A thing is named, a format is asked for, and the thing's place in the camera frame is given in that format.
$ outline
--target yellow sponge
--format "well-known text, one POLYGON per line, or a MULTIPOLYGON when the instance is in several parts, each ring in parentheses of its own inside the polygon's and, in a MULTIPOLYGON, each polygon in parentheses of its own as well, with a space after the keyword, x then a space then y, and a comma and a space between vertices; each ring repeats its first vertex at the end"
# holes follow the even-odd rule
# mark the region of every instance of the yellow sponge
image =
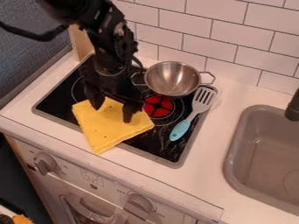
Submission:
POLYGON ((125 123, 122 106, 107 97, 99 110, 95 110, 89 101, 73 105, 73 113, 94 153, 99 154, 154 128, 154 123, 145 112, 137 112, 130 123, 125 123))

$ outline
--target white knob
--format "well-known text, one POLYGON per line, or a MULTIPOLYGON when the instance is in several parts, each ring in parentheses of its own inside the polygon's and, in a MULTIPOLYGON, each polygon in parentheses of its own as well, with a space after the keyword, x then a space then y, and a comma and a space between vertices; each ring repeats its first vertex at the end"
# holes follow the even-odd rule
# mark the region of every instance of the white knob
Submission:
POLYGON ((151 201, 136 193, 129 196, 124 209, 142 220, 146 220, 151 213, 155 212, 155 207, 151 201))
POLYGON ((39 152, 36 155, 34 164, 38 167, 40 174, 43 176, 48 172, 55 172, 59 168, 56 160, 45 152, 39 152))

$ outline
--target stainless steel sink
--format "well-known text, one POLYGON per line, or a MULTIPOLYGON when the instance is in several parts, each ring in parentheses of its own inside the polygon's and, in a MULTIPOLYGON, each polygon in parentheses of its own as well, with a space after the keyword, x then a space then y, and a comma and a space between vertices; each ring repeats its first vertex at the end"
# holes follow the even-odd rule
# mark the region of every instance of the stainless steel sink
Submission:
POLYGON ((299 216, 299 122, 264 105, 241 115, 224 163, 230 186, 299 216))

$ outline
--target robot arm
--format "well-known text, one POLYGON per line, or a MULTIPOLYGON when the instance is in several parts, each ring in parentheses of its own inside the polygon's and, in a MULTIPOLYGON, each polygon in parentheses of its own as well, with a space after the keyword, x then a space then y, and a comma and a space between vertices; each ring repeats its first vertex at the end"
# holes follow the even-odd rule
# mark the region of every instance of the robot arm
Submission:
POLYGON ((127 27, 124 15, 108 0, 39 0, 45 11, 61 26, 43 35, 36 35, 0 22, 8 32, 50 41, 69 25, 77 24, 94 46, 94 70, 84 74, 85 94, 95 109, 101 107, 105 96, 124 103, 124 122, 142 110, 143 97, 130 79, 133 56, 137 52, 134 33, 127 27))

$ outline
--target spatula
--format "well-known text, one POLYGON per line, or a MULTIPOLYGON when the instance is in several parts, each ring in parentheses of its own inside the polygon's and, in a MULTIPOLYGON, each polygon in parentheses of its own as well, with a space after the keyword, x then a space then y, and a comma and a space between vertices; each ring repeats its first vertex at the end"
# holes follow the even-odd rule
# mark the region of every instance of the spatula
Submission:
POLYGON ((210 87, 198 88, 193 97, 192 112, 186 119, 178 123, 170 133, 172 142, 180 139, 188 131, 196 115, 206 112, 212 106, 216 95, 217 92, 210 87))

